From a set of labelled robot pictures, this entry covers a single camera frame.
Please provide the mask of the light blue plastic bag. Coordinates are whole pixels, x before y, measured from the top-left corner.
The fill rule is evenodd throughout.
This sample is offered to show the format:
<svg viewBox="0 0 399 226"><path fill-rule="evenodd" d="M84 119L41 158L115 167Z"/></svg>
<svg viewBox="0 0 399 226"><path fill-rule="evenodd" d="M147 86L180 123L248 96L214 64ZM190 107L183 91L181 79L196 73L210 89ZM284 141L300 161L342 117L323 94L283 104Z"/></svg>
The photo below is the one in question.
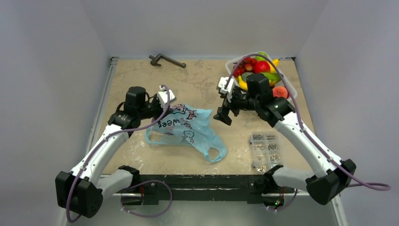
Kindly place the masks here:
<svg viewBox="0 0 399 226"><path fill-rule="evenodd" d="M208 162L219 162L227 155L227 147L211 128L211 109L177 104L157 124L146 130L150 145L186 145L202 153Z"/></svg>

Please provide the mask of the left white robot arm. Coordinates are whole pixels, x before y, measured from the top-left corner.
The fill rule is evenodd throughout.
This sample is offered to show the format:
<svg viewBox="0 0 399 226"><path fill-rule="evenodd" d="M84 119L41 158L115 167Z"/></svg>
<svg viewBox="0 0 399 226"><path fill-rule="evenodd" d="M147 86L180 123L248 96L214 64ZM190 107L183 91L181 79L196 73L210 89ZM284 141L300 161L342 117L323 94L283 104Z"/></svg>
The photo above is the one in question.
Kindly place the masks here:
<svg viewBox="0 0 399 226"><path fill-rule="evenodd" d="M134 132L148 129L163 119L170 104L176 100L173 91L161 85L152 97L146 89L133 86L110 116L107 125L94 146L70 171L60 171L56 176L58 206L65 209L69 223L80 217L93 217L105 199L126 189L133 193L142 191L140 172L123 165L104 178L101 174L119 148Z"/></svg>

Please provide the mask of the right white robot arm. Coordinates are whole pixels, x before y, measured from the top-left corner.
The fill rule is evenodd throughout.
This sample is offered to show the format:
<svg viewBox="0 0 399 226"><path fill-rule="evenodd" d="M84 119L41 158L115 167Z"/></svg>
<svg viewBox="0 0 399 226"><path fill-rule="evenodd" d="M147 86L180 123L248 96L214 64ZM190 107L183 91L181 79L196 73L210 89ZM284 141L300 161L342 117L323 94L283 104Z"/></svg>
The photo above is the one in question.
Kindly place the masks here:
<svg viewBox="0 0 399 226"><path fill-rule="evenodd" d="M306 191L321 205L328 204L342 190L348 187L356 170L356 164L328 150L301 119L299 111L282 97L274 97L269 80L262 74L247 77L247 91L229 78L219 79L217 87L222 106L214 119L231 125L229 112L238 116L241 110L254 111L258 117L275 128L289 140L308 162L311 172L277 165L264 174L262 192L275 192L281 187Z"/></svg>

